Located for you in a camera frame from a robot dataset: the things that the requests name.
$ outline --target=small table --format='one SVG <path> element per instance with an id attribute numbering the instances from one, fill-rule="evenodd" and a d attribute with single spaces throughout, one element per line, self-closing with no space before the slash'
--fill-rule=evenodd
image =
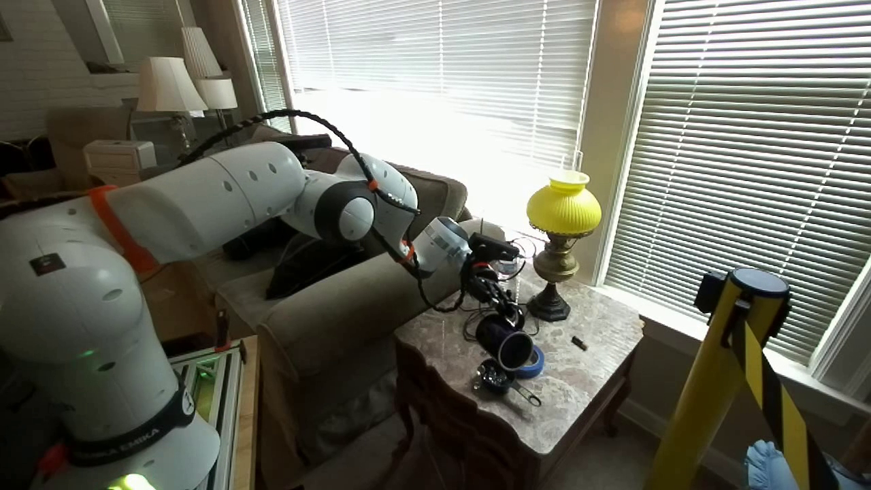
<path id="1" fill-rule="evenodd" d="M 520 299 L 541 286 L 544 280 L 525 266 Z M 544 374 L 520 380 L 525 391 L 541 397 L 539 409 L 516 390 L 505 401 L 479 401 L 472 391 L 473 371 L 488 360 L 483 345 L 462 337 L 462 325 L 477 326 L 472 322 L 479 314 L 477 299 L 465 299 L 454 314 L 427 311 L 403 325 L 396 334 L 398 412 L 408 438 L 398 455 L 411 443 L 413 406 L 434 438 L 462 455 L 468 487 L 537 487 L 601 414 L 616 414 L 628 394 L 642 322 L 588 286 L 560 284 L 560 293 L 573 304 L 566 322 L 529 319 L 525 326 L 544 352 Z"/>

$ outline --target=lamp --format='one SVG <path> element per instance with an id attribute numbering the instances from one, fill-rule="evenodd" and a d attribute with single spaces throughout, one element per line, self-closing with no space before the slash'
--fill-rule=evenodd
<path id="1" fill-rule="evenodd" d="M 185 65 L 193 80 L 224 77 L 217 58 L 202 27 L 182 27 Z"/>
<path id="2" fill-rule="evenodd" d="M 220 77 L 220 80 L 197 80 L 197 86 L 198 86 L 198 96 L 208 100 L 208 105 L 212 112 L 217 112 L 220 118 L 220 126 L 227 127 L 224 122 L 224 112 L 232 112 L 237 110 L 237 92 L 235 92 L 235 82 L 228 77 Z"/>
<path id="3" fill-rule="evenodd" d="M 548 235 L 544 250 L 533 259 L 533 266 L 548 286 L 525 304 L 537 319 L 560 322 L 573 314 L 556 284 L 569 280 L 577 272 L 573 248 L 601 221 L 601 208 L 586 188 L 588 182 L 592 176 L 582 171 L 563 171 L 529 198 L 529 224 Z"/>
<path id="4" fill-rule="evenodd" d="M 171 112 L 182 137 L 182 149 L 192 149 L 192 112 L 205 112 L 208 104 L 197 92 L 182 58 L 151 58 L 139 74 L 136 112 Z"/>

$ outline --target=window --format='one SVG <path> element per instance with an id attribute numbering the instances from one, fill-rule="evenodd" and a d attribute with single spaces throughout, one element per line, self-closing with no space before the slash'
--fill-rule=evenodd
<path id="1" fill-rule="evenodd" d="M 473 214 L 525 224 L 544 174 L 577 164 L 593 0 L 275 5 L 295 105 L 363 152 L 462 180 Z"/>
<path id="2" fill-rule="evenodd" d="M 237 2 L 241 31 L 247 46 L 247 80 L 257 84 L 260 112 L 292 105 L 286 99 L 286 74 L 281 52 L 275 50 L 275 17 L 271 0 L 243 0 Z M 271 119 L 281 131 L 292 131 L 290 119 Z"/>
<path id="3" fill-rule="evenodd" d="M 661 0 L 605 284 L 686 315 L 706 269 L 792 286 L 808 361 L 871 252 L 871 2 Z"/>

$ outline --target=black cable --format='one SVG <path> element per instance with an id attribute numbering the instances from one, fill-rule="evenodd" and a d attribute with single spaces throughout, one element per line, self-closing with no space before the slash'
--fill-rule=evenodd
<path id="1" fill-rule="evenodd" d="M 525 269 L 525 259 L 520 259 L 520 266 L 510 274 L 516 280 Z"/>
<path id="2" fill-rule="evenodd" d="M 241 131 L 245 131 L 245 127 L 253 127 L 253 126 L 260 126 L 260 122 L 265 122 L 265 119 L 275 119 L 275 118 L 303 118 L 303 119 L 314 119 L 314 122 L 324 126 L 330 134 L 335 134 L 335 137 L 349 146 L 349 152 L 354 154 L 363 176 L 369 180 L 369 188 L 371 188 L 373 197 L 385 198 L 390 208 L 403 210 L 403 213 L 408 213 L 408 214 L 413 214 L 413 217 L 420 214 L 418 208 L 408 208 L 408 205 L 403 205 L 403 202 L 398 202 L 396 197 L 390 197 L 390 193 L 381 191 L 379 180 L 373 176 L 373 168 L 363 161 L 363 154 L 356 152 L 354 142 L 352 142 L 340 127 L 335 127 L 330 119 L 324 119 L 324 118 L 318 118 L 318 114 L 314 114 L 314 112 L 303 112 L 303 110 L 275 110 L 275 112 L 261 112 L 261 114 L 257 114 L 257 118 L 241 119 L 237 126 L 212 134 L 208 142 L 202 142 L 202 145 L 193 146 L 188 154 L 182 154 L 182 159 L 181 159 L 181 167 L 185 167 L 185 164 L 192 164 L 192 161 L 198 161 L 198 159 L 202 159 L 209 146 L 215 146 L 217 142 L 224 142 L 224 138 L 228 138 L 228 137 L 235 137 L 235 134 L 241 134 Z M 413 266 L 408 265 L 408 259 L 405 259 L 396 246 L 390 246 L 388 236 L 385 236 L 377 225 L 373 225 L 373 236 L 379 240 L 381 248 L 388 248 L 388 252 L 390 252 L 396 261 L 401 261 L 413 278 L 420 278 L 420 269 L 413 269 Z"/>
<path id="3" fill-rule="evenodd" d="M 198 161 L 217 142 L 224 142 L 224 138 L 228 138 L 228 137 L 235 137 L 235 134 L 241 134 L 245 127 L 253 127 L 253 126 L 260 126 L 265 119 L 275 119 L 275 118 L 303 118 L 303 119 L 314 119 L 314 122 L 324 126 L 330 134 L 335 134 L 349 146 L 349 152 L 354 154 L 359 171 L 366 174 L 366 180 L 371 182 L 371 191 L 377 197 L 381 197 L 388 205 L 392 205 L 392 208 L 398 208 L 398 210 L 403 210 L 408 214 L 418 214 L 413 208 L 398 202 L 396 197 L 390 197 L 390 193 L 385 193 L 379 188 L 379 180 L 373 176 L 373 168 L 363 161 L 363 154 L 356 152 L 354 142 L 343 131 L 337 131 L 330 119 L 324 119 L 324 118 L 318 118 L 314 112 L 303 112 L 303 110 L 275 110 L 275 112 L 265 112 L 260 118 L 241 119 L 237 126 L 224 127 L 224 131 L 212 134 L 208 142 L 202 142 L 198 146 L 193 146 L 188 154 L 181 159 L 181 164 L 185 167 L 192 161 Z"/>
<path id="4" fill-rule="evenodd" d="M 454 311 L 461 311 L 461 304 L 462 304 L 462 299 L 465 299 L 462 272 L 461 272 L 461 296 L 457 296 L 454 304 L 450 304 L 450 308 L 441 308 L 441 304 L 437 304 L 437 303 L 427 296 L 427 292 L 426 292 L 426 278 L 423 278 L 423 274 L 413 274 L 413 280 L 418 280 L 418 293 L 420 293 L 420 299 L 423 299 L 430 311 L 439 311 L 439 314 L 454 314 Z"/>

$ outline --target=lamp base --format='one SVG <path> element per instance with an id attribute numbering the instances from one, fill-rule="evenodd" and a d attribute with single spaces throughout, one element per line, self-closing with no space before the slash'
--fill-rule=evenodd
<path id="1" fill-rule="evenodd" d="M 548 284 L 544 292 L 529 299 L 525 311 L 541 322 L 563 322 L 573 314 L 569 303 L 556 292 L 556 284 Z"/>

